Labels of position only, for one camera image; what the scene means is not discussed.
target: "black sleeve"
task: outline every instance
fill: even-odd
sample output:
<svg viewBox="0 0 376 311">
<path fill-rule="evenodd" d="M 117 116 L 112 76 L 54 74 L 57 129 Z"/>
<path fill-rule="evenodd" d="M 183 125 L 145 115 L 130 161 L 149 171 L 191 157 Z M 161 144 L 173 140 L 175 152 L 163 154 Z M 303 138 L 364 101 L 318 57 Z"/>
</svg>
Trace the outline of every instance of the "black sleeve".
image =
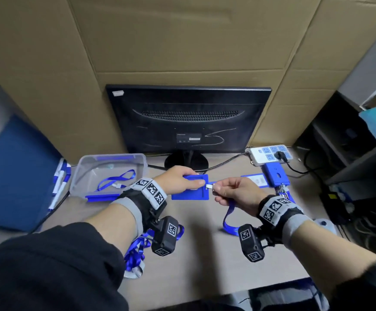
<svg viewBox="0 0 376 311">
<path fill-rule="evenodd" d="M 336 287 L 330 310 L 376 310 L 376 264 Z"/>
<path fill-rule="evenodd" d="M 0 244 L 0 310 L 128 310 L 123 255 L 87 223 Z"/>
</svg>

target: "blue outlet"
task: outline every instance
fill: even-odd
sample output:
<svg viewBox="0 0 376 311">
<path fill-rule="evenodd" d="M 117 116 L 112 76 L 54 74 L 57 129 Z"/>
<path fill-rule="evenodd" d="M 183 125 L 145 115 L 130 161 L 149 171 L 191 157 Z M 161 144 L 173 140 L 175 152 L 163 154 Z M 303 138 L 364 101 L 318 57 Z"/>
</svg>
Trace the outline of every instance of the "blue outlet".
<svg viewBox="0 0 376 311">
<path fill-rule="evenodd" d="M 276 160 L 276 157 L 274 157 L 273 154 L 266 154 L 266 157 L 268 160 Z"/>
</svg>

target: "hand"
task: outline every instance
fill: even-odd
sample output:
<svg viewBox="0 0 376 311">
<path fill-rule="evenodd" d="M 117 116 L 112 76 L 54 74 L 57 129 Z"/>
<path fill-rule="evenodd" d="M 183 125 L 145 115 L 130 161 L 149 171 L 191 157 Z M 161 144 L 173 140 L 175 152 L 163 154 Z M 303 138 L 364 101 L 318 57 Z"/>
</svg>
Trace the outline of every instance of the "hand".
<svg viewBox="0 0 376 311">
<path fill-rule="evenodd" d="M 166 194 L 184 192 L 186 189 L 198 189 L 205 185 L 205 180 L 187 180 L 183 176 L 196 175 L 191 168 L 173 166 L 168 171 L 154 178 Z"/>
<path fill-rule="evenodd" d="M 237 202 L 238 208 L 252 216 L 257 216 L 260 202 L 268 196 L 263 189 L 247 177 L 220 180 L 213 185 L 212 189 L 212 193 L 218 195 L 215 197 L 216 202 L 228 206 L 228 199 L 232 198 Z"/>
</svg>

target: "monitor vent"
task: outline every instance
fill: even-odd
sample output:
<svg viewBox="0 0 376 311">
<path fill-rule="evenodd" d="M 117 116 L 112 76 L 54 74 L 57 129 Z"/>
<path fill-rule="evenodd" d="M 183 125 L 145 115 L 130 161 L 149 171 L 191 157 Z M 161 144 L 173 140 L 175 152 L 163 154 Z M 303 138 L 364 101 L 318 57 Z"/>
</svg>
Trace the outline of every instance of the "monitor vent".
<svg viewBox="0 0 376 311">
<path fill-rule="evenodd" d="M 238 111 L 143 111 L 142 115 L 174 122 L 203 122 L 232 118 Z"/>
</svg>

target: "person's right hand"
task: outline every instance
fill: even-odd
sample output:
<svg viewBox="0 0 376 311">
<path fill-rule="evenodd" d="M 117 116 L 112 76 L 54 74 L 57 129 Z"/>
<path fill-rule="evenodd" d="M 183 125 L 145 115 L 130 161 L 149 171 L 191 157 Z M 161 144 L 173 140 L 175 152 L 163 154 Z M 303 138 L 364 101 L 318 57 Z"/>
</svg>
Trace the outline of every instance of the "person's right hand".
<svg viewBox="0 0 376 311">
<path fill-rule="evenodd" d="M 252 216 L 257 216 L 260 202 L 268 196 L 268 193 L 247 177 L 220 180 L 213 185 L 212 189 L 212 193 L 217 195 L 216 202 L 228 206 L 228 199 L 232 198 L 236 201 L 238 208 Z"/>
</svg>

